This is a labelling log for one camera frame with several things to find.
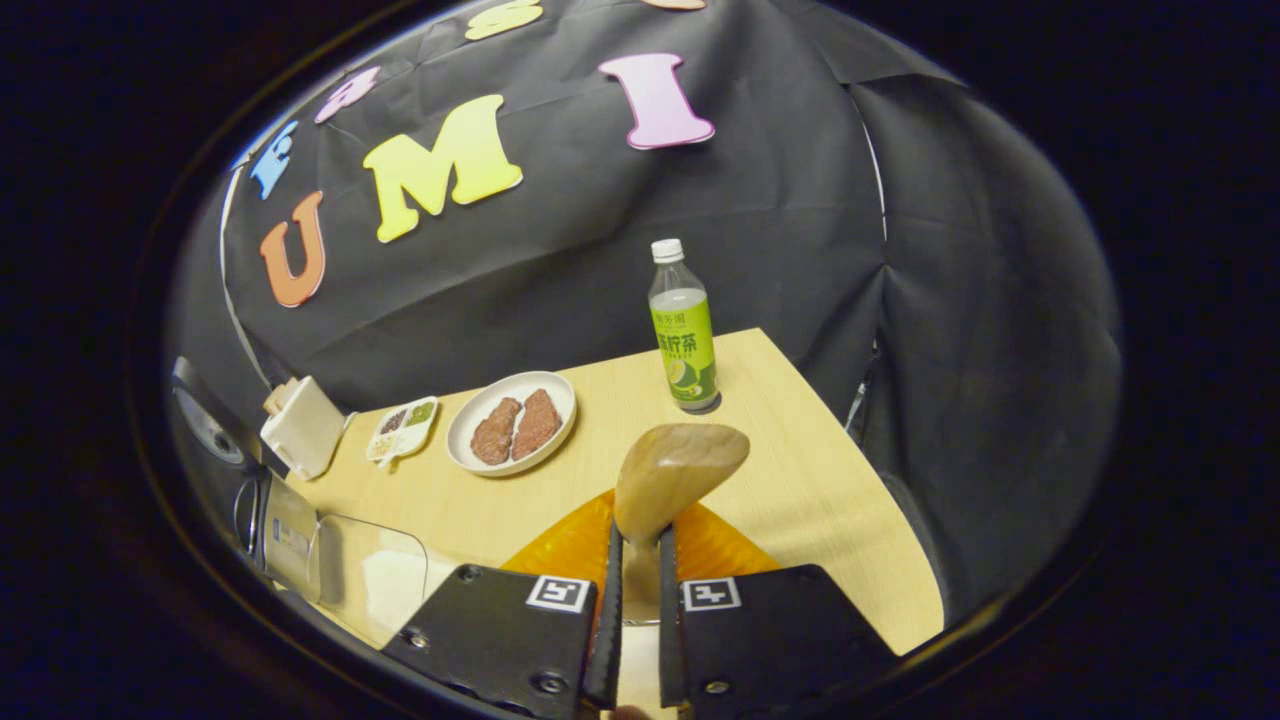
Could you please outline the brown meat slice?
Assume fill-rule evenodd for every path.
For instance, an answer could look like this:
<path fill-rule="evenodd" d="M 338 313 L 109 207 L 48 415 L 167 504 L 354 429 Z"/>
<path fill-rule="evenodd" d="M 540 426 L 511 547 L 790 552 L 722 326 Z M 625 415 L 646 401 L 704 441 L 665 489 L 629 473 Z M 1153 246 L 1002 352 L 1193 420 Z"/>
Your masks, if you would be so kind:
<path fill-rule="evenodd" d="M 488 466 L 509 460 L 515 442 L 515 421 L 522 404 L 512 397 L 502 397 L 492 413 L 481 420 L 470 441 L 474 456 Z"/>
<path fill-rule="evenodd" d="M 561 415 L 547 389 L 536 389 L 524 401 L 524 414 L 515 433 L 511 459 L 520 461 L 535 454 L 556 436 L 561 425 Z"/>

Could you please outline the white divided condiment dish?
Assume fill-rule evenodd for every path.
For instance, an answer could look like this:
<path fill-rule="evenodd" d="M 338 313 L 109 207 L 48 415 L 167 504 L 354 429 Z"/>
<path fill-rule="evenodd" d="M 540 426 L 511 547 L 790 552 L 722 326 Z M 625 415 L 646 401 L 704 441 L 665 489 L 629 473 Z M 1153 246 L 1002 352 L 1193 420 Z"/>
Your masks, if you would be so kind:
<path fill-rule="evenodd" d="M 387 411 L 366 447 L 366 459 L 385 468 L 398 457 L 420 451 L 435 421 L 440 401 L 435 396 L 417 398 Z"/>

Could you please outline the black and cream rice cooker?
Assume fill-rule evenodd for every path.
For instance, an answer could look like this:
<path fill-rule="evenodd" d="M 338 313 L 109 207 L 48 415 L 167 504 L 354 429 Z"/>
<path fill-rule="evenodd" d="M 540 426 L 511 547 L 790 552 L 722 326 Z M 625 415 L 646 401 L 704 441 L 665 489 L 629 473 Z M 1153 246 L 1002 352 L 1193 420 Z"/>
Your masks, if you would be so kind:
<path fill-rule="evenodd" d="M 268 579 L 315 600 L 308 574 L 317 514 L 279 475 L 282 464 L 259 433 L 244 424 L 178 356 L 169 379 L 169 407 L 178 445 L 196 493 L 214 525 Z"/>

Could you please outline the white round plate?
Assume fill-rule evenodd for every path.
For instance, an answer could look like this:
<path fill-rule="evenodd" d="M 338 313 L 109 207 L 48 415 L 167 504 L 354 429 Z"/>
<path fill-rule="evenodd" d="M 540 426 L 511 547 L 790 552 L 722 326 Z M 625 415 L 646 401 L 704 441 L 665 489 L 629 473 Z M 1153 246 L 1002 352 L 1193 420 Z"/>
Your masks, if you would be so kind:
<path fill-rule="evenodd" d="M 522 404 L 522 409 L 515 421 L 515 433 L 524 414 L 524 401 L 539 388 L 547 389 L 562 420 L 562 425 L 554 437 L 550 438 L 535 454 L 520 461 L 509 460 L 495 466 L 488 466 L 479 461 L 471 448 L 470 441 L 477 427 L 492 410 L 499 404 L 502 397 L 512 397 Z M 451 459 L 466 471 L 480 477 L 511 477 L 530 470 L 548 460 L 570 437 L 576 423 L 577 395 L 570 380 L 554 372 L 524 372 L 508 375 L 490 383 L 467 400 L 457 411 L 445 434 L 445 447 Z"/>

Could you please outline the green tea bottle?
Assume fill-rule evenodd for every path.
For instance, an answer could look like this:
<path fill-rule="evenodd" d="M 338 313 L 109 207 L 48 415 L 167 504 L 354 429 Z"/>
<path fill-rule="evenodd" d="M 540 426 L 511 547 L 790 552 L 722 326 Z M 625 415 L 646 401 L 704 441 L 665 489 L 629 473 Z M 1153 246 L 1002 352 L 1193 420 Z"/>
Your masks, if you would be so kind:
<path fill-rule="evenodd" d="M 677 407 L 709 413 L 721 400 L 705 286 L 685 264 L 677 238 L 652 243 L 655 274 L 648 292 L 663 373 Z"/>

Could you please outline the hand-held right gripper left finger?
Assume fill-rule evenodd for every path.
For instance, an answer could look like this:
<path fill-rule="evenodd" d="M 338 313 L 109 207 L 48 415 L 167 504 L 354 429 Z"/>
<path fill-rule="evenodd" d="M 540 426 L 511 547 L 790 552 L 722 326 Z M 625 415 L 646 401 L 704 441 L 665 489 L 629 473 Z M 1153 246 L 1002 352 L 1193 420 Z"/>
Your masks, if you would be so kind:
<path fill-rule="evenodd" d="M 462 564 L 383 653 L 492 707 L 534 720 L 616 708 L 622 539 L 607 491 L 499 568 Z"/>

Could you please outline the white toaster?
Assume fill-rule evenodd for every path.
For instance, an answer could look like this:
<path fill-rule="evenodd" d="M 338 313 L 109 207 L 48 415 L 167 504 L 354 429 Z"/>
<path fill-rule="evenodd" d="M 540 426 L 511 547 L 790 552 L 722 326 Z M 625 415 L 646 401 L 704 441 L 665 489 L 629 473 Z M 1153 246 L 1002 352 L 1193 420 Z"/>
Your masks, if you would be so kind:
<path fill-rule="evenodd" d="M 330 466 L 346 424 L 347 416 L 307 375 L 284 411 L 268 415 L 260 437 L 292 473 L 302 480 L 315 480 Z"/>

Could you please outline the wooden spoon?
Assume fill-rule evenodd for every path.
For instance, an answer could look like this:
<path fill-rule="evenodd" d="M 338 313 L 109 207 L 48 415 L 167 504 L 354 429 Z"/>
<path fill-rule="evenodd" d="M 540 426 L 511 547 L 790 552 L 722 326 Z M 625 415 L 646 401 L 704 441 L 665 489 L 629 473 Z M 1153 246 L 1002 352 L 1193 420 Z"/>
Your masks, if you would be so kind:
<path fill-rule="evenodd" d="M 750 439 L 741 430 L 705 423 L 658 425 L 631 446 L 614 488 L 625 621 L 658 620 L 662 532 L 733 475 L 749 454 Z"/>

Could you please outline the clear container of rice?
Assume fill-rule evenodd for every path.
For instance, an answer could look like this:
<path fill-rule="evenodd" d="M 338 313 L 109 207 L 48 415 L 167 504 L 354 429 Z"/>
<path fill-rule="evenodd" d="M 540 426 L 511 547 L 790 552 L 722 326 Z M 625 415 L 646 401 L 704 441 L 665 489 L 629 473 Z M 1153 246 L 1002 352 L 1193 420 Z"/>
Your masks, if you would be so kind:
<path fill-rule="evenodd" d="M 306 568 L 315 602 L 376 650 L 425 602 L 428 570 L 416 537 L 337 514 L 319 520 Z"/>

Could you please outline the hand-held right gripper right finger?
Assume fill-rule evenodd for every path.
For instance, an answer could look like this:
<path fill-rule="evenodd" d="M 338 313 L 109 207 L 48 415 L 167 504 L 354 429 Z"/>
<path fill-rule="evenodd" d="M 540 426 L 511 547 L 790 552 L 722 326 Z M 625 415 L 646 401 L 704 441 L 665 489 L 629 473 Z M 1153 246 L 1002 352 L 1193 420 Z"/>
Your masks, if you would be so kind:
<path fill-rule="evenodd" d="M 680 580 L 681 538 L 659 537 L 660 705 L 678 720 L 791 720 L 896 664 L 822 566 Z"/>

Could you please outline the black backdrop cloth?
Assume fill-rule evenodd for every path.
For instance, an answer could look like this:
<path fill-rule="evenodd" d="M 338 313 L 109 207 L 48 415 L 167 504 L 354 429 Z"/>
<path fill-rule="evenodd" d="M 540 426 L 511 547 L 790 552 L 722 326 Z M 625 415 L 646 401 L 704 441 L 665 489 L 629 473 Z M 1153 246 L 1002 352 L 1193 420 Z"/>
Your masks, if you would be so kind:
<path fill-rule="evenodd" d="M 475 3 L 323 65 L 202 197 L 168 361 L 247 423 L 652 351 L 653 241 L 855 439 L 968 615 L 1094 497 L 1117 300 L 1053 163 L 966 81 L 817 0 Z M 486 37 L 481 29 L 489 29 Z"/>

